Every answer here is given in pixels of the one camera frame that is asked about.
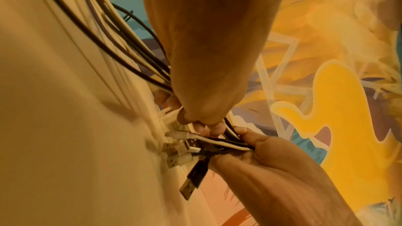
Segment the painted mural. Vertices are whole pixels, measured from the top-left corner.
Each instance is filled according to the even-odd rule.
[[[149,25],[142,0],[111,2]],[[402,223],[402,37],[380,12],[381,0],[283,0],[232,110],[237,125],[307,152],[368,226]],[[155,40],[127,23],[163,59]],[[208,173],[201,189],[219,225],[256,225],[218,175]]]

